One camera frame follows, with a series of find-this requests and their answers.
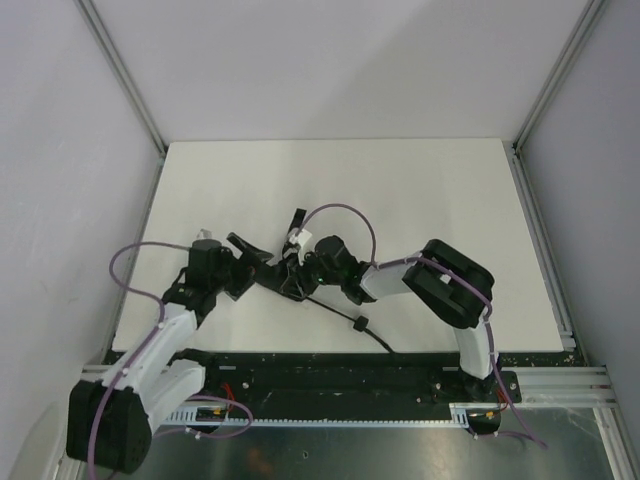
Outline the black folding umbrella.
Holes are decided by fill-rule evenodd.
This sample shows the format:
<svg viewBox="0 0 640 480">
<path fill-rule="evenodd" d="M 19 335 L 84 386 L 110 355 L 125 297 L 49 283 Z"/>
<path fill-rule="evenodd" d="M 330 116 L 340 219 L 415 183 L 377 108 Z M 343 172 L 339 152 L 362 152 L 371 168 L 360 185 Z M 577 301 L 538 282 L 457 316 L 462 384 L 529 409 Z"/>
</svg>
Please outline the black folding umbrella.
<svg viewBox="0 0 640 480">
<path fill-rule="evenodd" d="M 238 234 L 231 232 L 227 241 L 240 251 L 238 262 L 248 270 L 247 281 L 274 292 L 291 301 L 310 302 L 326 311 L 341 316 L 351 323 L 352 328 L 376 341 L 386 352 L 395 351 L 380 336 L 369 328 L 369 319 L 364 315 L 350 315 L 329 306 L 313 297 L 321 286 L 338 286 L 348 300 L 357 306 L 372 303 L 373 297 L 360 287 L 367 269 L 374 265 L 377 249 L 376 236 L 372 235 L 370 260 L 360 261 L 350 253 L 344 241 L 336 236 L 328 236 L 318 241 L 312 250 L 305 249 L 311 235 L 305 229 L 313 216 L 330 208 L 343 208 L 359 217 L 364 215 L 357 209 L 339 203 L 320 206 L 312 212 L 298 208 L 287 230 L 281 249 L 281 258 L 272 263 L 272 253 L 261 250 Z"/>
</svg>

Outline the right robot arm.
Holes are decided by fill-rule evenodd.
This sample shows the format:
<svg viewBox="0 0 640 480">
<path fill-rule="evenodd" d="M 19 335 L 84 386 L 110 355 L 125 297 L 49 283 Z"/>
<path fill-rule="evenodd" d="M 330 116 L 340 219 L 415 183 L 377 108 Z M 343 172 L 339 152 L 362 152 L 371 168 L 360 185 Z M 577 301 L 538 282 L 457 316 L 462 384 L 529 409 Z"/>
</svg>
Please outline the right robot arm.
<svg viewBox="0 0 640 480">
<path fill-rule="evenodd" d="M 357 305 L 414 294 L 453 329 L 463 379 L 482 385 L 494 374 L 494 343 L 483 325 L 492 311 L 494 276 L 449 244 L 432 239 L 412 255 L 376 266 L 357 259 L 333 235 L 301 259 L 291 253 L 281 264 L 284 280 L 277 292 L 296 301 L 320 286 L 339 287 Z"/>
</svg>

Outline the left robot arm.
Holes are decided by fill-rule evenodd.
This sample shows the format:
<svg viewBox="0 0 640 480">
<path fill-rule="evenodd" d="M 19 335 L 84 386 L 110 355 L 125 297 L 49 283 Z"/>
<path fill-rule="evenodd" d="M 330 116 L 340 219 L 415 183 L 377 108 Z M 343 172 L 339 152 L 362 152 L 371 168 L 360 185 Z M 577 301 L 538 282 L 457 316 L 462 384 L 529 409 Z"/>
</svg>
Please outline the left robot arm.
<svg viewBox="0 0 640 480">
<path fill-rule="evenodd" d="M 131 474 L 143 463 L 156 431 L 199 393 L 206 368 L 174 355 L 200 327 L 220 293 L 239 299 L 253 284 L 247 255 L 198 239 L 162 296 L 159 317 L 120 359 L 93 381 L 81 380 L 68 404 L 66 454 L 92 467 Z"/>
</svg>

